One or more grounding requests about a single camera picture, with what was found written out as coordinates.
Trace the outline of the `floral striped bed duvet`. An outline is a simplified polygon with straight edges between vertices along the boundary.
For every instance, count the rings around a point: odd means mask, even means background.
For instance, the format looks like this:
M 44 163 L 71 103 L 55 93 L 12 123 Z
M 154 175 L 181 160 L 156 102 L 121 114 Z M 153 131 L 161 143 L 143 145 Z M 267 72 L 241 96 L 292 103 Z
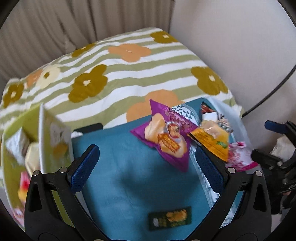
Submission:
M 243 114 L 220 76 L 194 52 L 159 28 L 145 28 L 88 44 L 10 79 L 1 100 L 1 131 L 38 104 L 75 130 L 147 116 L 150 99 L 175 106 L 200 97 L 214 97 Z

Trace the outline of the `beige pleated curtain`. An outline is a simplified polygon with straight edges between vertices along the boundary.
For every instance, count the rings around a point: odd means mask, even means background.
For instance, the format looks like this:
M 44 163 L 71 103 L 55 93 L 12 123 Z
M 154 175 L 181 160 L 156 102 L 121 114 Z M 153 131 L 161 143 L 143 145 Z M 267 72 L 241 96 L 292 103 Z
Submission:
M 1 86 L 87 44 L 170 28 L 174 1 L 1 1 Z

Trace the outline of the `cream orange bread pack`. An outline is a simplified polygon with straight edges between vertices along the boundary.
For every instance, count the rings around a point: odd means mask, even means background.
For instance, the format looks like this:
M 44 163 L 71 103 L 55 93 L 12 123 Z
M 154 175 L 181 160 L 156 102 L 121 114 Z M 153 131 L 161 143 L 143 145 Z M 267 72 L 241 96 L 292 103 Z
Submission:
M 33 172 L 40 170 L 40 156 L 39 156 L 39 143 L 32 142 L 29 144 L 25 155 L 25 168 L 28 175 L 31 177 Z

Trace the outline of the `black lamp stand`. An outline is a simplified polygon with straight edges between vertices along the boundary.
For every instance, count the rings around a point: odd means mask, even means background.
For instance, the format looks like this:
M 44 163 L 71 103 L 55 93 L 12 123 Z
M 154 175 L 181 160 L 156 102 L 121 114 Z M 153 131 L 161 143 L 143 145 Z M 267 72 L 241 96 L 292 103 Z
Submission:
M 262 100 L 260 100 L 257 104 L 255 104 L 251 109 L 246 111 L 242 115 L 242 118 L 244 118 L 245 116 L 253 112 L 263 103 L 265 103 L 270 97 L 272 97 L 289 80 L 289 78 L 294 74 L 295 71 L 296 71 L 296 64 L 293 66 L 292 70 L 286 75 L 286 77 L 278 85 L 276 85 L 276 87 L 274 87 L 274 89 L 269 94 L 267 94 Z

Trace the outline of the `black white snack bag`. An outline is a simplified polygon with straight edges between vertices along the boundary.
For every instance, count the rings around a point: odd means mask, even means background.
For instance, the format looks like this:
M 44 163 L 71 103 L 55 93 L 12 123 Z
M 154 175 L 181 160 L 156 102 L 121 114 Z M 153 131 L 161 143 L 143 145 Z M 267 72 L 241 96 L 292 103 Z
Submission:
M 201 117 L 203 121 L 214 121 L 218 124 L 219 127 L 227 131 L 228 133 L 232 133 L 233 129 L 227 120 L 227 118 L 215 111 L 213 108 L 210 107 L 206 102 L 201 103 Z

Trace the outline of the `purple snack bag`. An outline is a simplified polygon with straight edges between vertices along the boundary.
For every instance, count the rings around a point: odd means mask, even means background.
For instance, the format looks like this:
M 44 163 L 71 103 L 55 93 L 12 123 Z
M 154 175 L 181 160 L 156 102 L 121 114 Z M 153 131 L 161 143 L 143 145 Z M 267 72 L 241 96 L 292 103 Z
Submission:
M 189 167 L 188 134 L 198 126 L 172 108 L 150 100 L 151 120 L 130 132 L 151 148 L 155 148 L 161 157 L 182 172 Z

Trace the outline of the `blue patterned table cloth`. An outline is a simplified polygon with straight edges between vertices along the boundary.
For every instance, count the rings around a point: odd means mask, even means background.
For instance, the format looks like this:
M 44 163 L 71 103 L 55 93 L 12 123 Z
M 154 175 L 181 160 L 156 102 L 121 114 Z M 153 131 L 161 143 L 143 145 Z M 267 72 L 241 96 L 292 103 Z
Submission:
M 199 127 L 203 101 L 229 121 L 233 132 L 229 134 L 228 144 L 239 141 L 249 144 L 241 118 L 217 99 L 199 98 L 168 107 Z M 152 112 L 138 120 L 85 133 L 72 140 L 75 157 L 80 157 L 91 144 L 100 150 L 82 194 L 94 222 L 111 240 L 183 240 L 219 197 L 195 160 L 197 145 L 192 140 L 189 167 L 187 172 L 182 172 L 130 132 L 151 117 Z M 192 208 L 190 225 L 149 231 L 149 213 L 187 206 Z

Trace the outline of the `light blue white snack bag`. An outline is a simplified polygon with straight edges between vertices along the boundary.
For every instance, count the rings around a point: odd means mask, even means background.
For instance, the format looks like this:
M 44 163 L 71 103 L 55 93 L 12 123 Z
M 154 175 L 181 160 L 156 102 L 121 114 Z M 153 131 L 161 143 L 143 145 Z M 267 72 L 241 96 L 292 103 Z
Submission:
M 19 128 L 6 141 L 6 149 L 15 158 L 20 166 L 25 165 L 25 156 L 30 145 L 30 139 L 27 137 L 23 128 Z

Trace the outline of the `orange snack bag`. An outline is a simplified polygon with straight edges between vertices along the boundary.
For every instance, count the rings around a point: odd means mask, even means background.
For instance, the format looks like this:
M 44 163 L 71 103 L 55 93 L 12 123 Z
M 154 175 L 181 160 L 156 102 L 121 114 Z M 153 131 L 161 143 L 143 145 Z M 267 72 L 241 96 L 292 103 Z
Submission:
M 203 120 L 199 127 L 187 134 L 192 140 L 199 142 L 208 151 L 228 162 L 229 133 L 212 120 Z

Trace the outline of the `green beef cracker pack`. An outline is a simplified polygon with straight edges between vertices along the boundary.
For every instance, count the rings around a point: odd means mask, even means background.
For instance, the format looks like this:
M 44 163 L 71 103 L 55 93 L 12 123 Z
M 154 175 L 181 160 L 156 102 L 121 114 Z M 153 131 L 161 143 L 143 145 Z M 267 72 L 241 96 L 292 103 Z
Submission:
M 171 211 L 151 212 L 148 214 L 149 231 L 175 228 L 192 223 L 192 208 L 187 206 Z

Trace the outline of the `green cardboard box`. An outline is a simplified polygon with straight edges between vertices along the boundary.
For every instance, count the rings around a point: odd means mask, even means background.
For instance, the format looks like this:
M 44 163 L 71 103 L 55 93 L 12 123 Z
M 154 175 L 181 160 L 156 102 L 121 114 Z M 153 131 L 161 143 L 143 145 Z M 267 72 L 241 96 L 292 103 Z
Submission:
M 4 189 L 14 220 L 25 227 L 25 204 L 34 171 L 57 172 L 69 167 L 73 157 L 71 129 L 43 104 L 19 115 L 1 139 Z

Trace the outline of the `small pink candy bag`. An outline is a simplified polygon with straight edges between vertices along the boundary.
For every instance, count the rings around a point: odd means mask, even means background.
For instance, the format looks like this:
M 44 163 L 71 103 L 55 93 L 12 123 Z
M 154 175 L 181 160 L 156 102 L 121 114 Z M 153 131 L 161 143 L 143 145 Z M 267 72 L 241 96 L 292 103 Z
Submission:
M 237 172 L 243 172 L 257 166 L 258 164 L 251 158 L 251 149 L 248 148 L 245 142 L 229 144 L 226 168 L 234 168 Z

